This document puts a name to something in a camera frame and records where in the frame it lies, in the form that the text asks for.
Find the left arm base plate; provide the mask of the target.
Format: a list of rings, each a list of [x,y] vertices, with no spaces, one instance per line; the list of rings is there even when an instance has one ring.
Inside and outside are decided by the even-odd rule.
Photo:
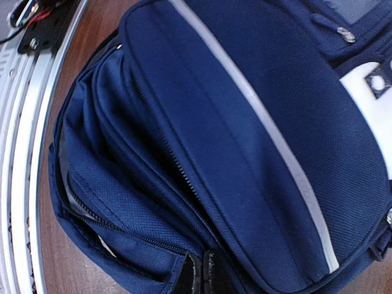
[[[62,1],[28,26],[17,48],[20,55],[59,50],[77,9],[88,1]]]

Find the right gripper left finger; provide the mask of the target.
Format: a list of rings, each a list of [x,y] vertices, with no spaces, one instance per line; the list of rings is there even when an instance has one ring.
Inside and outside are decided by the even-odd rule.
[[[202,259],[194,254],[188,253],[176,280],[173,293],[211,293],[208,262],[209,252],[205,252]]]

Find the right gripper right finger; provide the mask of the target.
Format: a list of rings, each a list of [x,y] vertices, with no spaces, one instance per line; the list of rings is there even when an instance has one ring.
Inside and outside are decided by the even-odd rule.
[[[208,293],[236,293],[220,257],[213,251],[208,251]]]

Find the navy blue student backpack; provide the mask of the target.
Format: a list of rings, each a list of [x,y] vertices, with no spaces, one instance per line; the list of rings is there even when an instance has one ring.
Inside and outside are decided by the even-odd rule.
[[[53,208],[131,293],[188,253],[335,293],[391,247],[390,1],[140,1],[64,101]]]

